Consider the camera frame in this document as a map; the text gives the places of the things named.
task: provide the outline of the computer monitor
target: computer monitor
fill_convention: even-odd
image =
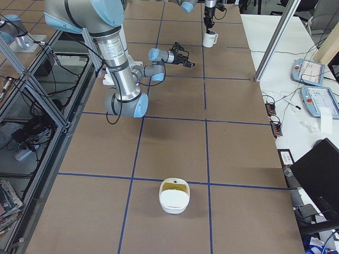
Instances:
[[[318,223],[319,225],[305,226],[304,232],[311,234],[338,229],[339,149],[326,138],[294,163],[291,170],[301,187],[328,220]]]

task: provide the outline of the white mug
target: white mug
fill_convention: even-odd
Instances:
[[[210,30],[209,33],[207,33],[207,31],[205,31],[202,44],[206,48],[211,48],[213,46],[213,44],[217,43],[217,40],[218,40],[218,34],[215,31]]]

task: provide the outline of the white desk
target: white desk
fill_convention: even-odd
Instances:
[[[249,48],[252,51],[265,51],[279,22],[279,16],[265,15],[242,15],[246,37]],[[304,53],[308,52],[314,46],[313,40],[307,33],[302,22],[293,17],[282,36],[276,51]],[[315,47],[306,55],[291,55],[287,53],[276,52],[268,65],[261,81],[260,87],[263,92],[274,97],[277,101],[284,95],[288,95],[302,84],[292,81],[291,71],[294,60],[298,58],[312,59],[316,52]],[[252,52],[254,66],[257,69],[264,53]],[[331,72],[327,72],[325,77],[334,79]],[[324,80],[323,86],[330,87],[332,91],[339,94],[339,85],[330,80]],[[282,133],[283,137],[276,140],[278,149],[290,149],[294,160],[298,160],[307,151],[309,151],[316,140],[329,138],[337,147],[339,147],[339,121],[333,120],[333,134],[324,134],[321,132],[311,133],[310,129],[305,127],[302,122],[315,123],[320,129],[320,119],[310,117],[297,90],[291,99],[301,107],[298,113],[292,111],[293,107],[284,100],[277,102],[276,113],[280,120],[283,119]]]

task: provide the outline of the white bucket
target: white bucket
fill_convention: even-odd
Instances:
[[[178,214],[185,211],[190,201],[190,187],[179,178],[168,178],[160,185],[159,201],[167,213]]]

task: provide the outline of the blue cable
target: blue cable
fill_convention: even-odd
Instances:
[[[322,250],[322,253],[321,254],[325,254],[325,250],[326,250],[326,245],[328,244],[328,241],[331,239],[332,236],[334,236],[334,234],[336,233],[337,231],[334,231],[326,240],[325,244],[324,244],[324,248]]]

